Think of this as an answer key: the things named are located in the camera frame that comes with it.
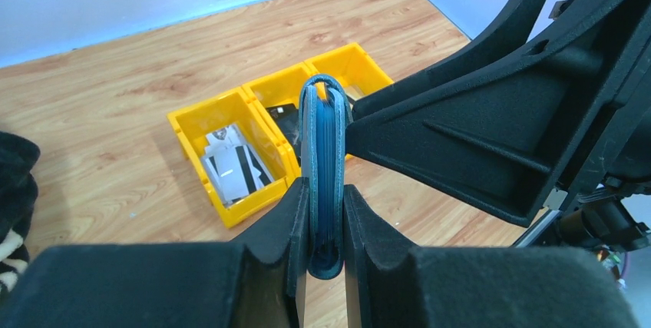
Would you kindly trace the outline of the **blue leather card holder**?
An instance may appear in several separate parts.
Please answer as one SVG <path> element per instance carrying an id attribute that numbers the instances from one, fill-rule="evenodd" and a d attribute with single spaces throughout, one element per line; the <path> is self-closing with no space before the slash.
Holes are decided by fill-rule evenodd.
<path id="1" fill-rule="evenodd" d="M 345 130 L 353 121 L 344 88 L 332 76 L 310 77 L 299 94 L 301 175 L 309 179 L 309 273 L 337 277 L 343 259 Z"/>

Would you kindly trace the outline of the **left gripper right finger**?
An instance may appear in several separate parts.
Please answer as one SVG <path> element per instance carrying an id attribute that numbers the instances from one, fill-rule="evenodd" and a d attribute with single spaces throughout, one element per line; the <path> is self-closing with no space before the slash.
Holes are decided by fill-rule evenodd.
<path id="1" fill-rule="evenodd" d="M 350 327 L 636 327 L 613 278 L 572 247 L 423 247 L 344 190 Z"/>

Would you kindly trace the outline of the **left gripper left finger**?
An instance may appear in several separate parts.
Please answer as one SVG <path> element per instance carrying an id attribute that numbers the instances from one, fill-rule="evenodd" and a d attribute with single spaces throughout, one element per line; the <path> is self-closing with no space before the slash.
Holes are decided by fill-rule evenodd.
<path id="1" fill-rule="evenodd" d="M 3 327 L 301 327 L 309 182 L 229 242 L 51 247 L 1 309 Z"/>

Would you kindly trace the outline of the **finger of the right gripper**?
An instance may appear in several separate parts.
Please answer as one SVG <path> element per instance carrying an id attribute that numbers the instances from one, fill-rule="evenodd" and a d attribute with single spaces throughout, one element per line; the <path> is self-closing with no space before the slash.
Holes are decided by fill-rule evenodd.
<path id="1" fill-rule="evenodd" d="M 580 97 L 606 0 L 572 0 L 537 37 L 441 87 L 354 119 L 346 148 L 511 224 L 554 190 L 596 110 Z"/>
<path id="2" fill-rule="evenodd" d="M 452 55 L 354 103 L 353 118 L 400 105 L 516 51 L 528 40 L 546 0 L 508 0 L 494 20 Z"/>

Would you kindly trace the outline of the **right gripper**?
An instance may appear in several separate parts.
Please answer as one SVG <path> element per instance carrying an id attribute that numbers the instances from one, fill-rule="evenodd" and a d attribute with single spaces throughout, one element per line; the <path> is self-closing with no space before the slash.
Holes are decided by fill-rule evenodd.
<path id="1" fill-rule="evenodd" d="M 544 215 L 544 244 L 628 252 L 648 247 L 650 228 L 623 200 L 650 194 L 650 0 L 606 0 L 588 34 L 598 67 L 579 90 L 596 110 L 560 176 L 567 198 Z"/>

